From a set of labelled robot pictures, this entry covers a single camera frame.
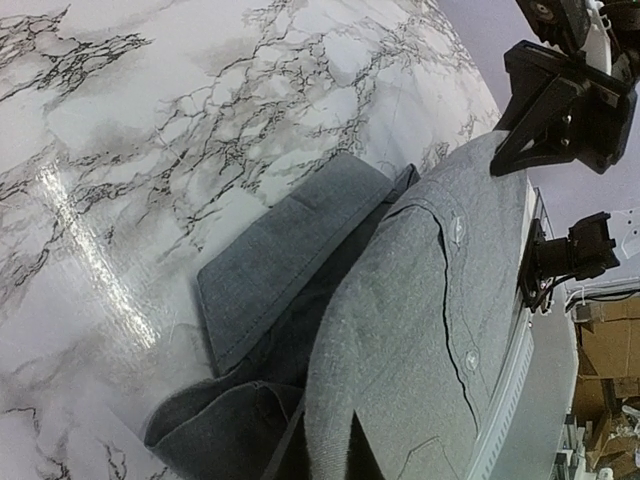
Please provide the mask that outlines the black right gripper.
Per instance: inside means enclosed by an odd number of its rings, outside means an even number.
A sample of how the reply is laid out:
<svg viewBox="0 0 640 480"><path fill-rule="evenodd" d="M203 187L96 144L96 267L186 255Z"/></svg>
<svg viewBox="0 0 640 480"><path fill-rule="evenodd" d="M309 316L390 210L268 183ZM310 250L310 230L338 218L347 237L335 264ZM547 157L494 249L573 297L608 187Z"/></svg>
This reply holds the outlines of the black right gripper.
<svg viewBox="0 0 640 480"><path fill-rule="evenodd" d="M492 176L573 160L602 175L619 162L638 99L633 82L529 41L507 51L504 64L511 100L495 127L507 136L495 149Z"/></svg>

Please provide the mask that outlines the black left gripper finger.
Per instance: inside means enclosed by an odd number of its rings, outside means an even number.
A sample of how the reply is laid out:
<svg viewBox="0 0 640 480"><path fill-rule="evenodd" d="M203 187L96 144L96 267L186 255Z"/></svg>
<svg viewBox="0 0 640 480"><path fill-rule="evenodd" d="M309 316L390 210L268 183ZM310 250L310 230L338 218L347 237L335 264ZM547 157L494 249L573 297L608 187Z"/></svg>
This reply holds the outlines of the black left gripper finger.
<svg viewBox="0 0 640 480"><path fill-rule="evenodd" d="M352 417L345 479L385 479L356 413Z"/></svg>

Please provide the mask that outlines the grey garment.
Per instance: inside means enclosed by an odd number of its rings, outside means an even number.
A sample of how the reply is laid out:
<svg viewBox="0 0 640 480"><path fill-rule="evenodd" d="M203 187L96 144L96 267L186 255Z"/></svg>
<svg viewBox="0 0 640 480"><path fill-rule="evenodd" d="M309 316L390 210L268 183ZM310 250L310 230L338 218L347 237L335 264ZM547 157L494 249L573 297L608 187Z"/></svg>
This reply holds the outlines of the grey garment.
<svg viewBox="0 0 640 480"><path fill-rule="evenodd" d="M385 479L462 479L500 374L527 177L497 131L389 181L331 161L197 276L218 369L146 447L186 479L345 479L356 413Z"/></svg>

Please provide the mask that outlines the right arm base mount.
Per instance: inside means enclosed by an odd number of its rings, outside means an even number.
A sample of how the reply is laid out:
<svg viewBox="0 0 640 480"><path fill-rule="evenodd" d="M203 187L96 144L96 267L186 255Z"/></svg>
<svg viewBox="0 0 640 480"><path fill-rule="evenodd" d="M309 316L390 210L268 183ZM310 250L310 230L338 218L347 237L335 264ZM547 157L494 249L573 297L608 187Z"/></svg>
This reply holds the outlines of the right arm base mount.
<svg viewBox="0 0 640 480"><path fill-rule="evenodd" d="M549 239L542 221L531 221L518 274L523 302L531 312L548 309L554 289L569 280L593 279L620 265L608 221L599 212L579 220L568 235Z"/></svg>

